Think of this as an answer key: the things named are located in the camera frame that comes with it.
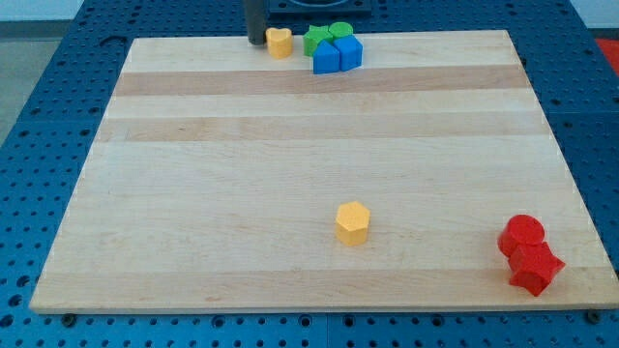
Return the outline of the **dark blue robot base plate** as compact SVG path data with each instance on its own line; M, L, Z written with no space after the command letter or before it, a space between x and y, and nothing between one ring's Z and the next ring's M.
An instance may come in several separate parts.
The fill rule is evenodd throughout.
M269 17L284 15L370 15L370 0L267 0Z

